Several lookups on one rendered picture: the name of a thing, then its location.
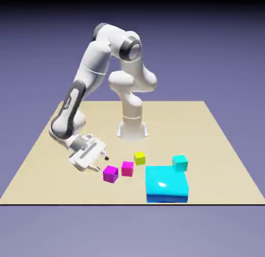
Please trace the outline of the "small magenta cube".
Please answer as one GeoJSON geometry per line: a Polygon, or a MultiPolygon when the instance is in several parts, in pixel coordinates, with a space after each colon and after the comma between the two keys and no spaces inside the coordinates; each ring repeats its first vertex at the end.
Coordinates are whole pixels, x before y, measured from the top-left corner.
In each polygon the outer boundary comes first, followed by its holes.
{"type": "Polygon", "coordinates": [[[131,161],[124,161],[121,169],[122,176],[132,177],[134,172],[134,163],[131,161]]]}

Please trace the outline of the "small cyan cube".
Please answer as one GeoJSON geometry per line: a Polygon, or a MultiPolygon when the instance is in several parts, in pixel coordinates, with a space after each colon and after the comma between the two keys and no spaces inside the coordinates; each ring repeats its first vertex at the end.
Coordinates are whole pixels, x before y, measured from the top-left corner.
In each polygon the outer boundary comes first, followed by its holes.
{"type": "Polygon", "coordinates": [[[175,155],[172,157],[172,167],[177,172],[185,172],[188,167],[188,160],[185,155],[175,155]]]}

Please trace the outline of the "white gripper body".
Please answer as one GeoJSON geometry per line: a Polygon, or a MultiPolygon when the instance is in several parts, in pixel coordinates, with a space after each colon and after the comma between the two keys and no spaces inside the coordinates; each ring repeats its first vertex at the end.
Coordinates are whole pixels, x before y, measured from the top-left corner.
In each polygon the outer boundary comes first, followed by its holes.
{"type": "Polygon", "coordinates": [[[94,166],[94,162],[106,148],[106,144],[95,137],[77,137],[70,145],[73,153],[68,157],[79,171],[85,171],[89,165],[94,166]]]}

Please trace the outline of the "large cyan box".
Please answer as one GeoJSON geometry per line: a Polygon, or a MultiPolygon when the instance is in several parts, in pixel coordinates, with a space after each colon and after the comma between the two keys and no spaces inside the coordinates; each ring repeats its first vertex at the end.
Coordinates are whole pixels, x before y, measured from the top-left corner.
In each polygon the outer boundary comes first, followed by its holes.
{"type": "Polygon", "coordinates": [[[172,166],[146,166],[145,190],[148,203],[187,203],[189,186],[185,172],[172,166]]]}

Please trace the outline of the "small yellow cube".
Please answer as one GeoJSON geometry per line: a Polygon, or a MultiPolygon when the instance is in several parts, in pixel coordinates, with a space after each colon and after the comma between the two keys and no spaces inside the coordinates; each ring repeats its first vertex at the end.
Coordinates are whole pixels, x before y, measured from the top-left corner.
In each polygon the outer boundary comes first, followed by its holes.
{"type": "Polygon", "coordinates": [[[136,165],[144,165],[145,164],[145,154],[144,152],[136,152],[134,153],[134,161],[136,165]]]}

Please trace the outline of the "small purple cube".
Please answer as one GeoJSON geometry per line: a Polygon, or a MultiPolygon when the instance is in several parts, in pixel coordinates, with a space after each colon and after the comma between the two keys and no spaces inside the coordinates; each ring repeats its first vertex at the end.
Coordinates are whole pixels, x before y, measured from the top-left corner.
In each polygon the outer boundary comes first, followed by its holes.
{"type": "Polygon", "coordinates": [[[108,165],[103,171],[103,180],[105,182],[114,183],[119,176],[119,169],[108,165]]]}

